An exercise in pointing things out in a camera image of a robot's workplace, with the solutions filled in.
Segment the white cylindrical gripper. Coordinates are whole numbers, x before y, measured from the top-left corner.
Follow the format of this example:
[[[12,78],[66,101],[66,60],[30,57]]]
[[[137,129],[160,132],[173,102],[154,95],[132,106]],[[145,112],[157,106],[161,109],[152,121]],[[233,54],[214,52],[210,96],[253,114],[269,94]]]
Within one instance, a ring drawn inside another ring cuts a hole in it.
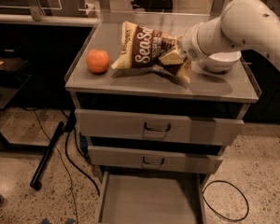
[[[186,56],[192,61],[199,61],[229,49],[229,39],[221,31],[220,18],[191,26],[182,35],[180,44],[184,52],[179,48],[169,49],[159,60],[163,65],[181,64],[176,76],[187,85],[190,84],[191,61],[185,60]]]

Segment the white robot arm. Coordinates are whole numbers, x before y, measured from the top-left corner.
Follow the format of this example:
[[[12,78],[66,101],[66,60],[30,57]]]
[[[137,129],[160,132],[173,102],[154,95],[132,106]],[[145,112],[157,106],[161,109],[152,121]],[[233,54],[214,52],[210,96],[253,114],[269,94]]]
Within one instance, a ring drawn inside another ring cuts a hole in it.
[[[190,26],[177,50],[192,61],[252,49],[280,72],[280,20],[260,0],[233,0],[210,21]]]

